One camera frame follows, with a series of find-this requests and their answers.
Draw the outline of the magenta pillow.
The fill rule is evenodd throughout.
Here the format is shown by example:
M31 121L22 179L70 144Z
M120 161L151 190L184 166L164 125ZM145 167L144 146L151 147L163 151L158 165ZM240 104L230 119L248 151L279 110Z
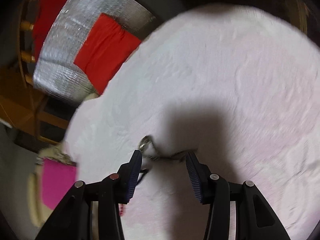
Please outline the magenta pillow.
M44 205L54 210L75 180L76 166L45 158L41 176L41 198Z

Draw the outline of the wooden cabinet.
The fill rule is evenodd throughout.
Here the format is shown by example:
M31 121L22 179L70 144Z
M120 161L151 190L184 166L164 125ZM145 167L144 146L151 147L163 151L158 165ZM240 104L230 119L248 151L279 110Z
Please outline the wooden cabinet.
M1 68L1 119L50 144L63 140L75 108L24 83L17 68Z

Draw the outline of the silver foil insulation sheet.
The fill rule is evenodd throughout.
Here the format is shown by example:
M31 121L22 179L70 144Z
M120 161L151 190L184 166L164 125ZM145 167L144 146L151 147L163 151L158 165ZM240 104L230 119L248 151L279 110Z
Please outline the silver foil insulation sheet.
M74 59L102 13L141 40L160 25L135 0L67 0L43 43L33 74L34 88L75 106L94 93Z

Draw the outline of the red pillow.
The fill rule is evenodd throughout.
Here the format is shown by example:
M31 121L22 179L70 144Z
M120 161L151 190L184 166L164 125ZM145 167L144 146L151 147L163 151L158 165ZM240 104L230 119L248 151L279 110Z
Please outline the red pillow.
M113 18L100 14L77 53L74 64L86 74L97 93L102 94L140 43L139 38Z

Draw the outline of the red cloth on railing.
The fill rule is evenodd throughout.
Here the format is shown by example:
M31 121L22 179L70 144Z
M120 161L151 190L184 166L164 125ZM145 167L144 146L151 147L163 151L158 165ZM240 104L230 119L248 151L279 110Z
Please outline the red cloth on railing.
M67 0L39 0L33 27L34 57L37 61L43 43Z

